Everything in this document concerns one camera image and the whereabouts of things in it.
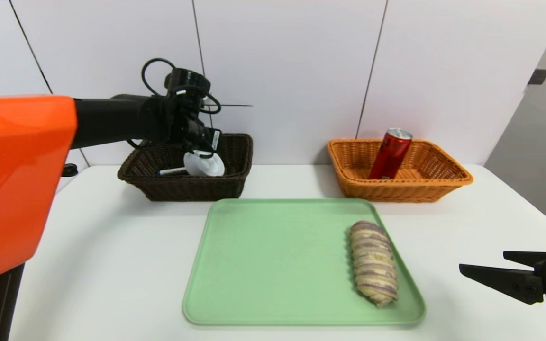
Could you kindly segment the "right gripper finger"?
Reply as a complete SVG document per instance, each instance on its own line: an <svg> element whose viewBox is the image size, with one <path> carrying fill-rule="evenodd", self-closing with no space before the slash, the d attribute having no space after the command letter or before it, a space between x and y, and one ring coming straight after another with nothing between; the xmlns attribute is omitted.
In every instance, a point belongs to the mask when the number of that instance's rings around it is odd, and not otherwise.
<svg viewBox="0 0 546 341"><path fill-rule="evenodd" d="M532 270L459 265L465 277L528 305L544 301L542 278Z"/></svg>
<svg viewBox="0 0 546 341"><path fill-rule="evenodd" d="M503 251L503 258L525 266L537 267L538 263L546 266L546 252Z"/></svg>

